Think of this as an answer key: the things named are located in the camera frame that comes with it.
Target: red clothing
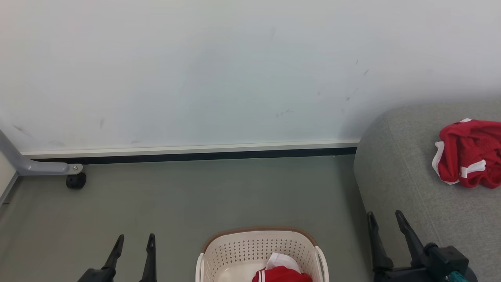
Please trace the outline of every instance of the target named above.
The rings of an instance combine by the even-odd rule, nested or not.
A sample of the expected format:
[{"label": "red clothing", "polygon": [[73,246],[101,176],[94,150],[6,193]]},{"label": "red clothing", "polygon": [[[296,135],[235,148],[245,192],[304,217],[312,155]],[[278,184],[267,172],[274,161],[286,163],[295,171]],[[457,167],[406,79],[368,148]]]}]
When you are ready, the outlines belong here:
[{"label": "red clothing", "polygon": [[285,266],[277,266],[269,270],[259,270],[252,282],[312,282],[306,273],[299,273]]},{"label": "red clothing", "polygon": [[440,131],[433,168],[444,182],[501,185],[501,122],[464,119]]}]

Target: gray sofa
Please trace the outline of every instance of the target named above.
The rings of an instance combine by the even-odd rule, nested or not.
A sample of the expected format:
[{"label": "gray sofa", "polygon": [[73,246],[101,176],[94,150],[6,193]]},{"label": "gray sofa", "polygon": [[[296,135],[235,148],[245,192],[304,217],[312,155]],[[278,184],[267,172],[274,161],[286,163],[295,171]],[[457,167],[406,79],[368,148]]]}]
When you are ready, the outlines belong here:
[{"label": "gray sofa", "polygon": [[480,282],[501,281],[501,187],[468,189],[443,183],[431,166],[442,128],[464,118],[501,121],[501,101],[436,103],[380,116],[362,137],[355,175],[395,266],[409,266],[395,219],[402,210],[423,244],[453,245]]}]

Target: caster wheel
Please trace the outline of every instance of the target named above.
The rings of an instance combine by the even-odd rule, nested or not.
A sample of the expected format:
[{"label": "caster wheel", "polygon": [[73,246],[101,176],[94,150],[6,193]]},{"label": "caster wheel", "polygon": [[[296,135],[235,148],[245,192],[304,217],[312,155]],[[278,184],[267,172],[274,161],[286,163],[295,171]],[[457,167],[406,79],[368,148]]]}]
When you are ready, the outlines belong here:
[{"label": "caster wheel", "polygon": [[73,174],[66,176],[66,187],[70,189],[82,189],[87,180],[85,173]]}]

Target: gray floor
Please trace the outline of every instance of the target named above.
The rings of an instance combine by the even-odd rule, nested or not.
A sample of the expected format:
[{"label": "gray floor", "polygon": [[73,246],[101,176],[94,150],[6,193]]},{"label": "gray floor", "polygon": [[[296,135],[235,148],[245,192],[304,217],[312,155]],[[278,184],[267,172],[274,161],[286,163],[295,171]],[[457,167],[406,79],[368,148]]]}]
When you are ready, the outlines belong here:
[{"label": "gray floor", "polygon": [[139,281],[151,232],[158,281],[194,281],[207,238],[256,225],[302,228],[324,251],[331,281],[369,281],[353,158],[91,165],[81,191],[64,177],[23,178],[2,205],[0,281],[77,281],[122,233],[115,281]]}]

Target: laundry basket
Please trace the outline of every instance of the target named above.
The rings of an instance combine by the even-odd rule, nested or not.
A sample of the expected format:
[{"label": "laundry basket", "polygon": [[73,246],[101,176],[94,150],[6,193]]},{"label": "laundry basket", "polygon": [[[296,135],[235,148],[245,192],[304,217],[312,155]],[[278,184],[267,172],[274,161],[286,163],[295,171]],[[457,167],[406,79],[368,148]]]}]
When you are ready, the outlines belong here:
[{"label": "laundry basket", "polygon": [[216,234],[198,257],[195,282],[251,282],[274,252],[295,259],[313,282],[329,282],[327,262],[317,242],[291,227],[251,227]]}]

